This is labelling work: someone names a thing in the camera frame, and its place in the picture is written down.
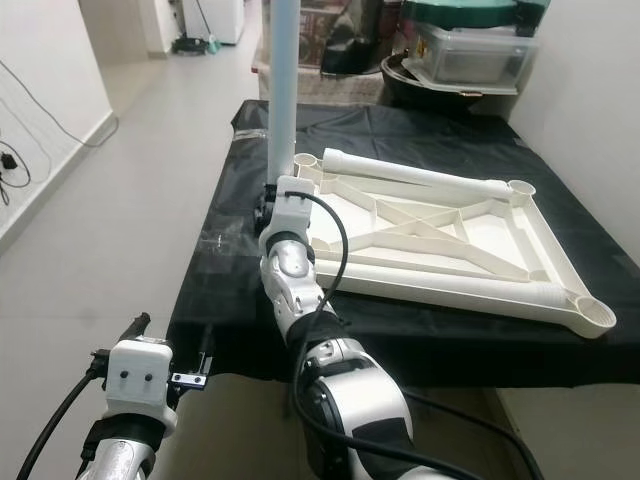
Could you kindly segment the clear plastic tape piece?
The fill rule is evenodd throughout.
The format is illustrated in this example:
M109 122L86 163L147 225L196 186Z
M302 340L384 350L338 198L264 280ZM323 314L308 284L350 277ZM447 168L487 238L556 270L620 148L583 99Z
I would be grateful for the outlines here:
M257 239L252 218L242 215L211 215L200 234L202 246L215 256L257 257Z

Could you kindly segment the black plastic table cover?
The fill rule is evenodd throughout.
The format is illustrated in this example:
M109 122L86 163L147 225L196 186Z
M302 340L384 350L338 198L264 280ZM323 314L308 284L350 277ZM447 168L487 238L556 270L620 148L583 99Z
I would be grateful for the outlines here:
M178 369L197 364L212 325L211 370L285 381L292 357L262 292L259 256L215 256L200 234L211 215L252 218L265 182L269 105L247 100L230 119L232 142L180 284L168 332ZM334 307L349 333L403 387L552 388L640 385L640 264L499 116L445 115L385 106L302 105L297 148L339 148L458 177L526 180L573 268L618 317L602 337L365 294Z

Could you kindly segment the beige patterned bench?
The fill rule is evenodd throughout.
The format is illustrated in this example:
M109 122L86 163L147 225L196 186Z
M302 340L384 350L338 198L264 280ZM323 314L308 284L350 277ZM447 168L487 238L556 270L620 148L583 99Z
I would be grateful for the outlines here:
M321 73L319 69L298 67L297 74L298 104L376 105L387 92L380 73L330 76L330 74Z

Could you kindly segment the clear plastic storage container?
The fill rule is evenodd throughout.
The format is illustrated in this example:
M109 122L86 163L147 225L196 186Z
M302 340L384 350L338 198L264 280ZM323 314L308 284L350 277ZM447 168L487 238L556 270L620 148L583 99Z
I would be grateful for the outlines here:
M538 50L535 38L512 29L420 26L403 67L430 90L517 95Z

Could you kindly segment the white plastic table leg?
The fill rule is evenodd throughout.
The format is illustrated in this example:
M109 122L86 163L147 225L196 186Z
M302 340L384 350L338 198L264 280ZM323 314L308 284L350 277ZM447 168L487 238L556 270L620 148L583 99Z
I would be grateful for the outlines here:
M434 271L380 268L356 262L344 271L340 289L390 300L526 317L548 323L585 323L603 328L616 324L616 315L611 307L589 294L549 280L515 282Z
M335 148L326 148L321 155L321 164L326 172L358 174L364 177L376 177L399 182L416 184L416 186L442 187L454 189L470 189L493 198L508 198L513 188L502 180L477 180L458 175L433 172L387 161L347 154Z
M301 0L271 0L269 5L268 184L283 189L291 177L296 146Z

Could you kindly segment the floor mop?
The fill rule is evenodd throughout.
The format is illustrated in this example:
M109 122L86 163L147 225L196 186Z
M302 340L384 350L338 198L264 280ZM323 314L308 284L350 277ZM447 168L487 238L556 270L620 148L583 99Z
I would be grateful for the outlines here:
M221 49L218 37L212 32L209 17L207 17L201 0L168 0L168 3L173 10L175 26L179 32L179 36L174 38L170 44L170 52L191 56L215 55ZM189 29L186 10L188 4L196 6L198 26L204 27L202 35L192 35L191 29Z

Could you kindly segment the green round lid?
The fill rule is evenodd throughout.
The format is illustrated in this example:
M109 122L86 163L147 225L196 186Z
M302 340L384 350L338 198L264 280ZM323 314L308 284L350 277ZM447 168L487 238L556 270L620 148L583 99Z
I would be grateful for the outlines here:
M401 17L444 29L485 29L515 23L517 5L517 0L404 0Z

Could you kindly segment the white plastic table top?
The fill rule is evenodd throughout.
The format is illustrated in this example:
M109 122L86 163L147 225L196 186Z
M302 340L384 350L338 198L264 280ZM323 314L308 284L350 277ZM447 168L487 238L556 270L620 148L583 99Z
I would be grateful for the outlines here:
M292 165L292 177L316 183L314 195L305 195L312 210L302 251L314 253L317 283L340 289L347 266L358 262L515 282L549 280L607 305L582 282L541 215L534 186L524 180L502 180L515 192L493 198L470 189L326 172L320 157L297 154ZM617 317L611 328L549 324L594 339L612 330Z

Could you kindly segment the black bag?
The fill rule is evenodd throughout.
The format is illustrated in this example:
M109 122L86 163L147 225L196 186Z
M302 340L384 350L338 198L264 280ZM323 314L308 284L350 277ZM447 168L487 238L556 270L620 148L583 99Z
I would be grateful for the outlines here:
M343 0L343 10L326 37L321 73L371 73L390 54L401 20L403 0Z

